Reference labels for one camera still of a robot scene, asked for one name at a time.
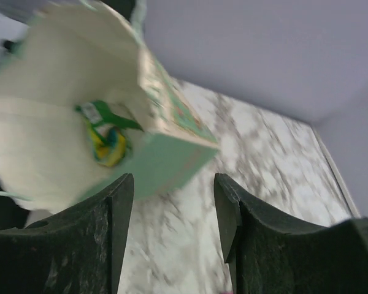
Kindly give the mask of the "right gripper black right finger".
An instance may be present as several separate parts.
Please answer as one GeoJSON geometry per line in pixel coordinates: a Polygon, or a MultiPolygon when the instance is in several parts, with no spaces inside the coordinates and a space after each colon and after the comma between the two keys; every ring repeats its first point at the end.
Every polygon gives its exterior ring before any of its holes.
{"type": "Polygon", "coordinates": [[[222,173],[213,190],[234,293],[368,293],[368,218],[316,225],[222,173]]]}

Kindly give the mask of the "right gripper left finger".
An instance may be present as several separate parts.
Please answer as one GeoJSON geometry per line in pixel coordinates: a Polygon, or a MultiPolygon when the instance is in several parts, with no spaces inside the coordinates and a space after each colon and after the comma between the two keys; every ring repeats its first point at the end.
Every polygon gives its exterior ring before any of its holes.
{"type": "Polygon", "coordinates": [[[26,228],[0,230],[0,293],[116,293],[133,200],[125,174],[26,228]]]}

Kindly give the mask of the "green paper gift bag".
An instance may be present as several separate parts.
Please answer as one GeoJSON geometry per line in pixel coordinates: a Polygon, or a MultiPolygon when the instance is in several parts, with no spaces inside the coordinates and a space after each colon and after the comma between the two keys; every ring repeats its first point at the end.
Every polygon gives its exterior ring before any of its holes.
{"type": "Polygon", "coordinates": [[[143,37],[147,5],[130,13],[102,1],[38,8],[0,65],[0,196],[58,213],[122,174],[135,196],[183,187],[218,142],[143,37]],[[75,106],[103,100],[136,120],[132,152],[114,167],[93,157],[75,106]]]}

